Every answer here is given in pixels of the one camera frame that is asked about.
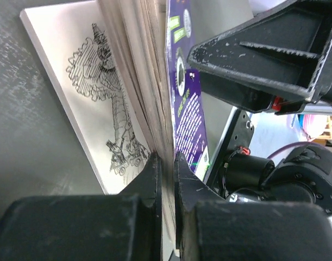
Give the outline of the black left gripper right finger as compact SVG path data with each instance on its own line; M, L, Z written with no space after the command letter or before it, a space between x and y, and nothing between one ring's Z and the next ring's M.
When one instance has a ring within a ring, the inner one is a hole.
M176 248L181 260L332 260L332 226L309 203L229 203L174 161Z

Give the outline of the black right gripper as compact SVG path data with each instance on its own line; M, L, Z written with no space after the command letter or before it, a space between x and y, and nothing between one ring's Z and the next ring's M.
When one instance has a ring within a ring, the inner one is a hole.
M332 1L285 1L194 45L187 62L204 92L251 113L332 106Z

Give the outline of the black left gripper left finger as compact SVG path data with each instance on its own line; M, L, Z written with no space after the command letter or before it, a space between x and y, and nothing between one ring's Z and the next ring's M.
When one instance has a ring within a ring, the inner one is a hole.
M0 224L0 260L162 260L156 153L117 195L34 196Z

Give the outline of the purple card packet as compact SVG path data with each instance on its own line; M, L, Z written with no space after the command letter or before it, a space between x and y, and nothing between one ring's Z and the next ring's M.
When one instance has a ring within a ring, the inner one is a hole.
M176 238L173 161L210 165L189 1L81 1L23 9L20 19L106 194L156 152L162 210Z

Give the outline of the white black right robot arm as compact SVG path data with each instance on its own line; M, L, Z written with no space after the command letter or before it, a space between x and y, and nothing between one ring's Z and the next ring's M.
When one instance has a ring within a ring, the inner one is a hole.
M332 106L332 1L286 1L194 45L188 64L203 90L251 113L301 113ZM224 198L313 203L332 215L332 153L296 146L279 164L230 149L212 168Z

